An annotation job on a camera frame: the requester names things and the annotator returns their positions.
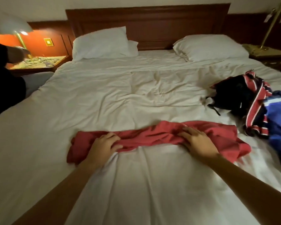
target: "folded red cloth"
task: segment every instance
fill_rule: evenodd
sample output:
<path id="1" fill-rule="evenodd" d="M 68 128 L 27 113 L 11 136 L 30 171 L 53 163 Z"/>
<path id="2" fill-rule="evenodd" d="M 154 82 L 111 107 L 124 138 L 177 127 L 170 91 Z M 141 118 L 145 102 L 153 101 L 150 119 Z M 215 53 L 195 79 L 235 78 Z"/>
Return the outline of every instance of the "folded red cloth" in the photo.
<path id="1" fill-rule="evenodd" d="M 178 145 L 185 142 L 184 138 L 177 136 L 185 126 L 205 132 L 220 154 L 230 162 L 235 162 L 237 158 L 251 152 L 251 147 L 237 138 L 235 125 L 224 125 L 207 121 L 187 121 L 183 123 L 161 121 L 158 125 L 140 130 L 114 132 L 121 138 L 114 145 L 123 145 L 123 148 L 118 152 L 131 151 L 139 146 L 158 144 Z M 67 155 L 67 162 L 76 164 L 82 162 L 86 158 L 94 140 L 107 133 L 105 131 L 79 131 L 71 141 L 72 146 Z"/>

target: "white bed sheet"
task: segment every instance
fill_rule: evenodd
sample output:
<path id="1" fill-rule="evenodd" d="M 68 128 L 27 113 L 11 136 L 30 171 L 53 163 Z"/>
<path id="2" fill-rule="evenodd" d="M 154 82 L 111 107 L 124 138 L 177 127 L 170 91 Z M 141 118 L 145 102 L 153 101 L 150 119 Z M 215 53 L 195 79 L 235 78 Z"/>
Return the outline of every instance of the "white bed sheet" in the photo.
<path id="1" fill-rule="evenodd" d="M 48 82 L 0 115 L 0 224 L 11 224 L 73 169 L 79 130 L 139 129 L 160 120 L 237 125 L 202 105 L 209 86 L 255 69 L 281 90 L 281 73 L 252 59 L 186 63 L 173 51 L 62 65 Z M 281 191 L 281 165 L 262 140 L 239 133 L 252 152 L 236 164 Z M 94 175 L 70 224 L 258 224 L 228 186 L 175 145 L 116 154 Z"/>

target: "nightstand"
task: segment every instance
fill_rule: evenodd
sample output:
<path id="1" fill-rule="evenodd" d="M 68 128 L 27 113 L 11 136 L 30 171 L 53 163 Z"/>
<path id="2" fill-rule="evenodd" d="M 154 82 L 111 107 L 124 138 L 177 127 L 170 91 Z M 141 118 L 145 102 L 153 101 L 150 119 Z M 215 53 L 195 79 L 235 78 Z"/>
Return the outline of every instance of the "nightstand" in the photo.
<path id="1" fill-rule="evenodd" d="M 267 50 L 260 50 L 259 46 L 243 44 L 249 52 L 250 58 L 262 62 L 265 66 L 281 71 L 281 50 L 268 47 Z"/>
<path id="2" fill-rule="evenodd" d="M 40 72 L 55 72 L 62 64 L 71 61 L 71 56 L 33 57 L 8 68 L 14 76 L 23 76 Z"/>

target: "headboard panel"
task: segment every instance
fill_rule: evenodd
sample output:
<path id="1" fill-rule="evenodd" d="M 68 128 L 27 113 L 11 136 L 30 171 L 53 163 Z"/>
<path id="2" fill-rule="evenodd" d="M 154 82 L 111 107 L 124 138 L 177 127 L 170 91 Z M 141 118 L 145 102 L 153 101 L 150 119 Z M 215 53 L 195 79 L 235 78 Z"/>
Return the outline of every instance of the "headboard panel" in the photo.
<path id="1" fill-rule="evenodd" d="M 126 26 L 139 50 L 172 49 L 191 34 L 218 34 L 230 4 L 66 10 L 75 37 Z"/>

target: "light switch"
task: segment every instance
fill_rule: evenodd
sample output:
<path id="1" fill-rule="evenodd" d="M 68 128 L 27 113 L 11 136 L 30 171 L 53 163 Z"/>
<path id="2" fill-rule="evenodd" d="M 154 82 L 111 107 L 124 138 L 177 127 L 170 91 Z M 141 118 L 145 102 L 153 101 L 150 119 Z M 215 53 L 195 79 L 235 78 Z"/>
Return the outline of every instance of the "light switch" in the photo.
<path id="1" fill-rule="evenodd" d="M 47 46 L 54 46 L 54 44 L 53 44 L 53 42 L 52 42 L 52 39 L 46 38 L 46 39 L 44 39 L 44 40 L 45 40 L 45 43 L 46 43 Z"/>

